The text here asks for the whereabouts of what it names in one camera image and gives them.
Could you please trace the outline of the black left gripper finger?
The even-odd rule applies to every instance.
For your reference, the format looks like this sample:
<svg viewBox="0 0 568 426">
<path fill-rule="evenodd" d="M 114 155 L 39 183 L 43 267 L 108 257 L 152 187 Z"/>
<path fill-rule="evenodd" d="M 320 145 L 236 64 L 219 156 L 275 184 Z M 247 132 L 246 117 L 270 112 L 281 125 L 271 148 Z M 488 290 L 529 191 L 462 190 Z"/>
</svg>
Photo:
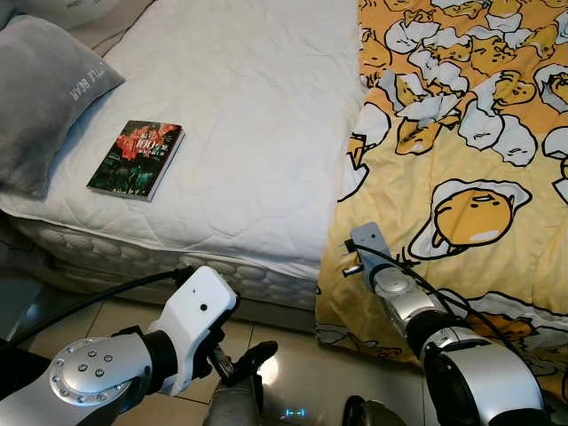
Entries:
<svg viewBox="0 0 568 426">
<path fill-rule="evenodd" d="M 245 351 L 233 364 L 233 385 L 240 384 L 253 375 L 258 374 L 259 368 L 279 349 L 276 342 L 261 342 Z"/>
</svg>

